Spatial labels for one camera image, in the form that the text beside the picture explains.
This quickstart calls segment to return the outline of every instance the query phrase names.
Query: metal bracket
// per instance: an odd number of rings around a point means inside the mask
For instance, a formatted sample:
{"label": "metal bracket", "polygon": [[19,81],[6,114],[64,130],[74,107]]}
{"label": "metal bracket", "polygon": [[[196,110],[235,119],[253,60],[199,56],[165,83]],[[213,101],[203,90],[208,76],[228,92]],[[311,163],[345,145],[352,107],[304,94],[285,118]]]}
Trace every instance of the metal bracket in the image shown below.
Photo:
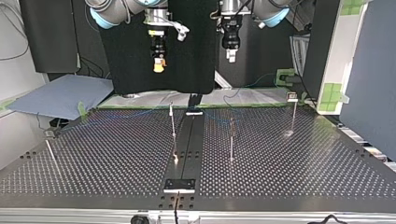
{"label": "metal bracket", "polygon": [[195,192],[195,179],[167,179],[164,193],[194,193]]}

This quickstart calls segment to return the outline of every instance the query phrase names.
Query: white wall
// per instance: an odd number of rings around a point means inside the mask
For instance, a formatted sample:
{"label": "white wall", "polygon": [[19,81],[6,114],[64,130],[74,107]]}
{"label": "white wall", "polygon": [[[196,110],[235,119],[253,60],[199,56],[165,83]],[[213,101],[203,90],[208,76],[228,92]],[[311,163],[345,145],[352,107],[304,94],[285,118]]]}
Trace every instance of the white wall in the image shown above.
{"label": "white wall", "polygon": [[[9,3],[19,11],[16,0],[0,1]],[[12,12],[4,7],[2,9],[21,28]],[[26,43],[0,11],[0,59],[24,52]],[[35,71],[30,51],[18,59],[0,61],[0,105],[45,83],[46,78]],[[48,126],[48,118],[39,118],[42,126]],[[37,146],[43,140],[42,136],[43,131],[38,128],[34,115],[0,110],[0,169]]]}

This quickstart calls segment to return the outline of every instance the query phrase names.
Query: black panel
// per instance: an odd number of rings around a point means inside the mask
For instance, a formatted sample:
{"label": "black panel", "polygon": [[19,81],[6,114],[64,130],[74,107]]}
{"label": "black panel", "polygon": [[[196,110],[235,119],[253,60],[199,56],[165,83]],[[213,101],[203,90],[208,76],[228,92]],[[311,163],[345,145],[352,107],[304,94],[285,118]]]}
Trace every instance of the black panel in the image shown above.
{"label": "black panel", "polygon": [[396,161],[396,1],[369,4],[347,84],[349,104],[340,119]]}
{"label": "black panel", "polygon": [[318,0],[304,68],[304,84],[313,98],[318,98],[323,73],[332,43],[340,0]]}
{"label": "black panel", "polygon": [[37,72],[78,70],[72,12],[70,0],[21,0],[21,14]]}
{"label": "black panel", "polygon": [[174,21],[182,21],[191,30],[184,42],[170,29],[167,38],[168,66],[162,74],[153,70],[148,29],[144,13],[130,24],[101,30],[116,93],[153,90],[210,93],[214,86],[216,61],[216,22],[209,14],[216,1],[173,0],[169,10]]}

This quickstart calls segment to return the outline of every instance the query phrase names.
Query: green tape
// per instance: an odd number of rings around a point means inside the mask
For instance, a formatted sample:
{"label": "green tape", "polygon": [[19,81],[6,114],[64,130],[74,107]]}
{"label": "green tape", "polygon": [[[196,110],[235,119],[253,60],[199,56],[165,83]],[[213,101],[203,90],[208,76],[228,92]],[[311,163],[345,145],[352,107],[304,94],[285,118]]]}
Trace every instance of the green tape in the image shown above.
{"label": "green tape", "polygon": [[2,111],[2,110],[7,110],[7,107],[8,107],[9,105],[11,105],[12,103],[14,103],[14,101],[15,101],[15,100],[7,100],[7,101],[4,101],[2,104],[0,104],[0,111]]}
{"label": "green tape", "polygon": [[289,69],[277,69],[276,71],[276,85],[277,86],[293,86],[292,83],[287,83],[283,80],[280,80],[280,76],[289,76],[289,77],[294,77],[294,68],[289,68]]}
{"label": "green tape", "polygon": [[364,0],[345,0],[343,8],[341,9],[341,16],[361,14],[361,7],[364,4]]}
{"label": "green tape", "polygon": [[320,97],[319,111],[335,111],[338,102],[341,101],[340,83],[325,83],[323,93]]}
{"label": "green tape", "polygon": [[85,109],[85,105],[81,101],[78,102],[78,113],[82,117],[87,115],[87,110]]}

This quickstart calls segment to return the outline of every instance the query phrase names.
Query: metal rod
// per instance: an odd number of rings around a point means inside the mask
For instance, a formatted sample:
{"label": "metal rod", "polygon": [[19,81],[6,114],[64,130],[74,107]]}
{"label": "metal rod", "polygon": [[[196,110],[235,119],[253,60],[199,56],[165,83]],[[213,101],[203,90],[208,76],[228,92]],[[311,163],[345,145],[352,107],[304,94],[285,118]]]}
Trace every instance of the metal rod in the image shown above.
{"label": "metal rod", "polygon": [[173,102],[169,104],[169,116],[171,117],[172,120],[172,137],[174,140],[174,155],[176,155],[177,152],[177,142],[176,142],[176,127],[175,127],[175,117],[173,113]]}
{"label": "metal rod", "polygon": [[47,148],[49,149],[50,156],[52,157],[53,160],[56,161],[55,155],[53,154],[53,151],[52,151],[52,147],[50,146],[50,141],[48,139],[46,139],[46,144],[47,144]]}
{"label": "metal rod", "polygon": [[295,103],[294,103],[293,122],[294,122],[294,119],[296,118],[297,103],[298,103],[298,102],[295,102]]}
{"label": "metal rod", "polygon": [[230,122],[231,128],[231,137],[230,137],[230,160],[233,161],[233,137],[235,136],[235,124],[234,119],[231,118]]}

